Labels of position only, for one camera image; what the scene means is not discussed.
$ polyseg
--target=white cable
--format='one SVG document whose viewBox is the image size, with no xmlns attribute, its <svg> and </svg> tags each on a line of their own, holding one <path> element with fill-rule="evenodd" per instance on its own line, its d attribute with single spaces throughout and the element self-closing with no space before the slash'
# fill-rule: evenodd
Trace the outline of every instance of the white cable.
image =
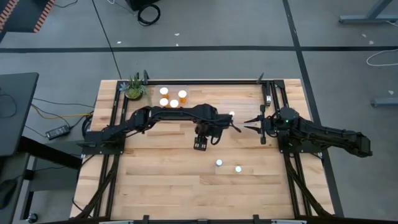
<svg viewBox="0 0 398 224">
<path fill-rule="evenodd" d="M 391 25 L 393 25 L 393 26 L 398 27 L 398 25 L 395 24 L 395 23 L 392 23 L 392 22 L 389 22 L 389 21 L 386 21 L 386 22 L 389 23 L 389 24 L 391 24 Z M 366 63 L 367 63 L 367 65 L 370 65 L 370 66 L 373 66 L 373 67 L 383 67 L 383 66 L 395 66 L 395 65 L 398 65 L 398 63 L 382 64 L 382 65 L 375 65 L 375 64 L 369 63 L 369 60 L 370 60 L 371 58 L 373 58 L 374 56 L 376 56 L 376 55 L 383 54 L 383 53 L 386 53 L 386 52 L 395 52 L 395 51 L 398 51 L 398 49 L 395 49 L 395 50 L 383 50 L 383 51 L 381 51 L 381 52 L 378 52 L 378 53 L 376 53 L 376 54 L 370 56 L 368 59 L 366 59 Z"/>
</svg>

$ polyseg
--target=wooden tabletop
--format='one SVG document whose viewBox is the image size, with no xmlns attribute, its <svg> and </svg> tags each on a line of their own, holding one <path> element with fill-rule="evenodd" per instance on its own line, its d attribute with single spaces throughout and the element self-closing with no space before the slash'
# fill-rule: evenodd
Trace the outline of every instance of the wooden tabletop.
<svg viewBox="0 0 398 224">
<path fill-rule="evenodd" d="M 101 82 L 91 125 L 93 131 L 109 124 L 116 83 L 116 80 Z M 290 107 L 310 119 L 301 81 L 289 79 L 285 85 Z M 156 88 L 149 87 L 154 106 L 159 102 L 154 93 Z M 253 214 L 259 214 L 260 218 L 293 218 L 284 160 L 276 139 L 268 136 L 267 144 L 261 145 L 257 133 L 243 128 L 243 121 L 259 114 L 263 103 L 261 87 L 189 85 L 188 90 L 186 107 L 208 103 L 219 113 L 234 111 L 234 124 L 242 133 L 232 128 L 224 130 L 220 143 L 209 145 L 205 152 L 193 149 L 195 124 L 186 121 L 162 121 L 145 134 L 126 139 L 112 220 L 141 220 L 143 215 L 150 215 L 152 220 L 252 219 Z M 127 118 L 148 102 L 144 98 L 129 102 Z M 272 113 L 273 104 L 266 115 Z M 308 189 L 326 211 L 333 213 L 321 160 L 311 154 L 301 154 L 301 158 Z M 221 167 L 215 166 L 217 159 L 223 161 Z M 80 207 L 90 201 L 98 188 L 102 161 L 103 156 L 97 155 L 80 171 L 75 194 Z M 242 167 L 241 173 L 235 173 L 236 166 Z M 105 192 L 102 215 L 107 196 Z M 303 214 L 301 194 L 297 196 Z M 79 212 L 72 207 L 71 217 Z"/>
</svg>

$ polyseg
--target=power adapter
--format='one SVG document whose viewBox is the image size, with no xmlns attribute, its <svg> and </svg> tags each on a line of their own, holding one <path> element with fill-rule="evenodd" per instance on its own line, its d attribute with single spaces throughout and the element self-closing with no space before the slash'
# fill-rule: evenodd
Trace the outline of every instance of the power adapter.
<svg viewBox="0 0 398 224">
<path fill-rule="evenodd" d="M 61 136 L 66 136 L 70 133 L 70 128 L 68 125 L 64 125 L 59 128 L 55 128 L 51 131 L 47 131 L 45 135 L 49 140 L 53 140 L 55 138 L 61 137 Z"/>
</svg>

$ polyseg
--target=potted plant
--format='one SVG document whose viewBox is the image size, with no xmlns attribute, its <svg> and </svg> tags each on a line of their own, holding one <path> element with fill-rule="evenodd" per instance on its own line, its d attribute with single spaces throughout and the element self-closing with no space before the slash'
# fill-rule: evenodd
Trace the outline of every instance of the potted plant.
<svg viewBox="0 0 398 224">
<path fill-rule="evenodd" d="M 137 101 L 142 98 L 142 95 L 149 94 L 148 89 L 142 84 L 142 80 L 138 79 L 138 74 L 128 82 L 124 82 L 120 85 L 120 91 L 123 91 L 125 96 L 132 101 Z"/>
</svg>

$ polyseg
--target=concrete floor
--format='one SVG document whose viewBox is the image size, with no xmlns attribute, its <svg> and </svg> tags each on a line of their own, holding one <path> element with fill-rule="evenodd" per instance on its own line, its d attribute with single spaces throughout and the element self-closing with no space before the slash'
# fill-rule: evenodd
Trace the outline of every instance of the concrete floor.
<svg viewBox="0 0 398 224">
<path fill-rule="evenodd" d="M 58 0 L 66 4 L 67 0 Z M 301 46 L 398 46 L 398 27 L 389 24 L 340 25 L 342 14 L 365 14 L 376 0 L 290 0 Z M 141 27 L 133 14 L 106 0 L 95 0 L 113 47 L 268 45 L 293 46 L 282 1 L 159 1 L 159 22 Z M 398 14 L 398 1 L 386 13 Z M 54 8 L 38 34 L 7 33 L 0 48 L 107 47 L 91 1 Z M 338 193 L 346 217 L 398 220 L 398 108 L 372 108 L 370 100 L 398 94 L 398 67 L 370 67 L 375 52 L 304 52 L 305 64 L 323 125 L 361 131 L 372 141 L 374 155 L 359 159 L 330 149 Z M 295 52 L 180 51 L 117 52 L 121 75 L 146 69 L 151 78 L 301 78 Z M 397 63 L 398 52 L 375 63 Z M 35 97 L 92 105 L 100 80 L 117 79 L 111 53 L 0 54 L 1 73 L 38 72 Z M 89 108 L 35 102 L 56 114 L 85 113 Z M 77 119 L 69 119 L 73 124 Z M 63 125 L 29 113 L 27 125 L 44 133 Z M 43 137 L 26 129 L 24 135 Z M 82 139 L 79 128 L 66 138 Z M 40 192 L 32 212 L 39 222 L 65 220 L 74 187 Z"/>
</svg>

